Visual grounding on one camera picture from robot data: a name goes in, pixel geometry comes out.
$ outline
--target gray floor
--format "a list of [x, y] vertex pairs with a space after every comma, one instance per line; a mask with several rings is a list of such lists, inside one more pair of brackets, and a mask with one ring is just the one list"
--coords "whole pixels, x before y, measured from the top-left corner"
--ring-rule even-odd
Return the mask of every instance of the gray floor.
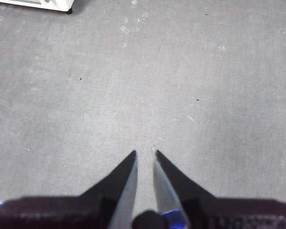
[[286, 0], [0, 4], [0, 200], [80, 194], [154, 149], [218, 196], [286, 201]]

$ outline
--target white device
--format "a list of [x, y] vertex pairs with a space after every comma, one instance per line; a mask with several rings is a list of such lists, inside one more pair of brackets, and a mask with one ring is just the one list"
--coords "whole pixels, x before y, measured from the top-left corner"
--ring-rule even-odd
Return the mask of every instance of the white device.
[[48, 10], [59, 10], [70, 14], [72, 13], [74, 0], [0, 0], [0, 2]]

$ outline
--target black base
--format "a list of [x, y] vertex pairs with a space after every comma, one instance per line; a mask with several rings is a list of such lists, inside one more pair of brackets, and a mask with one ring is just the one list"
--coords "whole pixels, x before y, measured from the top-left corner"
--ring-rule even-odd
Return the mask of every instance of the black base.
[[66, 14], [72, 14], [72, 12], [73, 12], [73, 10], [72, 10], [72, 8], [70, 8], [70, 9], [66, 12]]

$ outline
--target blue light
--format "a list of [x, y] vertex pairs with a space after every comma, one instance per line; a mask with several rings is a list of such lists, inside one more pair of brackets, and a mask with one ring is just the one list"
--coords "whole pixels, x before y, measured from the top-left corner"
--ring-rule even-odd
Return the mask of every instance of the blue light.
[[186, 220], [180, 210], [172, 210], [162, 214], [169, 223], [169, 229], [185, 229]]

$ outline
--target dust spot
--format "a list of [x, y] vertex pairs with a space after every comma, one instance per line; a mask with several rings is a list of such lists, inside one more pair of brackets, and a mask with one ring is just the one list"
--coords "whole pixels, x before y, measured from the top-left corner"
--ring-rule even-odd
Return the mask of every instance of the dust spot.
[[149, 16], [149, 13], [148, 13], [148, 12], [145, 12], [145, 13], [142, 14], [142, 17], [143, 17], [143, 18], [148, 18], [148, 16]]
[[3, 16], [0, 16], [0, 21], [3, 21], [4, 20], [4, 17]]
[[194, 122], [194, 119], [191, 116], [187, 116], [192, 122]]
[[140, 29], [138, 28], [138, 27], [134, 27], [134, 28], [132, 28], [132, 31], [133, 32], [138, 32]]
[[130, 33], [129, 29], [127, 29], [125, 26], [120, 27], [119, 30], [120, 30], [120, 33], [123, 33], [123, 34], [129, 34]]
[[126, 42], [123, 42], [122, 43], [122, 48], [126, 48], [127, 47], [127, 43]]

